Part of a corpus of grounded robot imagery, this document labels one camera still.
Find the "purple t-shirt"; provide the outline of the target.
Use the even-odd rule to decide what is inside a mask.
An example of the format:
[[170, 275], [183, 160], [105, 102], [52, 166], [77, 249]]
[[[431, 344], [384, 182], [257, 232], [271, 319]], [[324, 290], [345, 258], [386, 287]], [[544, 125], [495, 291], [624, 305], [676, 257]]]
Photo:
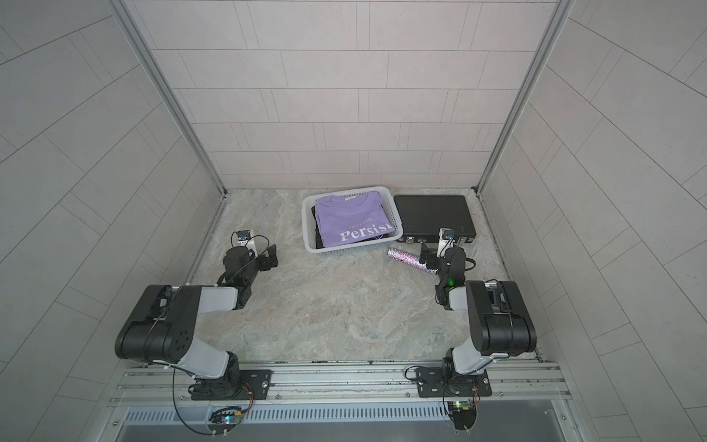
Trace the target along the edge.
[[376, 241], [396, 233], [378, 191], [357, 196], [327, 195], [314, 206], [324, 248]]

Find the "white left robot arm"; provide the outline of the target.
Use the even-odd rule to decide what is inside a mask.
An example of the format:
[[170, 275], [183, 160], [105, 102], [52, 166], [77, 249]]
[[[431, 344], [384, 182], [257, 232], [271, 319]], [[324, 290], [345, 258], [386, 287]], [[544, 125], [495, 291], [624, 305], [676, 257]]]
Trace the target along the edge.
[[201, 315], [246, 307], [257, 275], [278, 266], [276, 246], [260, 253], [233, 247], [223, 263], [225, 272], [215, 285], [149, 285], [118, 333], [114, 352], [120, 359], [189, 374], [193, 401], [264, 400], [272, 371], [241, 369], [234, 353], [204, 342], [195, 329]]

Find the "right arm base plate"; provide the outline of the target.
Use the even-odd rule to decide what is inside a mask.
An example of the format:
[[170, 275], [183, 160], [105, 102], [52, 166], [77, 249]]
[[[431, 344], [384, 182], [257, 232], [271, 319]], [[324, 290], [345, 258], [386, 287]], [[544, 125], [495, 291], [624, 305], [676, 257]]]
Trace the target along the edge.
[[412, 366], [404, 377], [416, 386], [421, 398], [485, 398], [493, 394], [486, 371], [477, 375], [458, 375], [441, 366]]

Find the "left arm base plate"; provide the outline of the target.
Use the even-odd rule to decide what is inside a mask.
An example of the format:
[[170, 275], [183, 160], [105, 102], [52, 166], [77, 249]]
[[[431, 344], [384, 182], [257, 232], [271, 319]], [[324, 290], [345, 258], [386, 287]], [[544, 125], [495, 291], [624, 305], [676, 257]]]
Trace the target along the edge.
[[220, 379], [197, 379], [189, 386], [193, 401], [265, 400], [270, 389], [272, 370], [241, 370], [226, 373]]

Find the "black t-shirt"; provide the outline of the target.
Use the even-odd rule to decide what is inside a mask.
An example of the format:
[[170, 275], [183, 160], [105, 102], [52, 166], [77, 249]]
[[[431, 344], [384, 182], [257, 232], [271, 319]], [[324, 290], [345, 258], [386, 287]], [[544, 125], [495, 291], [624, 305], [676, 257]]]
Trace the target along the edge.
[[321, 235], [320, 235], [319, 221], [318, 221], [318, 217], [317, 217], [317, 212], [316, 212], [316, 207], [315, 207], [315, 206], [313, 206], [313, 208], [311, 208], [311, 214], [312, 214], [313, 219], [314, 219], [316, 249], [317, 249], [317, 250], [323, 249], [324, 246], [323, 246], [322, 238], [321, 238]]

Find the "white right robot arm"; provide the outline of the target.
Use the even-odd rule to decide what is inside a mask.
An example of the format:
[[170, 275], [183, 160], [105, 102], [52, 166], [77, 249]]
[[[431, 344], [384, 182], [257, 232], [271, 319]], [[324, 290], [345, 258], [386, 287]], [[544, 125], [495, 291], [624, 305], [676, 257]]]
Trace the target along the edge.
[[439, 241], [435, 252], [423, 244], [419, 262], [436, 273], [436, 303], [468, 314], [469, 337], [443, 359], [444, 386], [460, 386], [497, 360], [536, 349], [537, 333], [517, 283], [467, 278], [476, 261], [452, 241]]

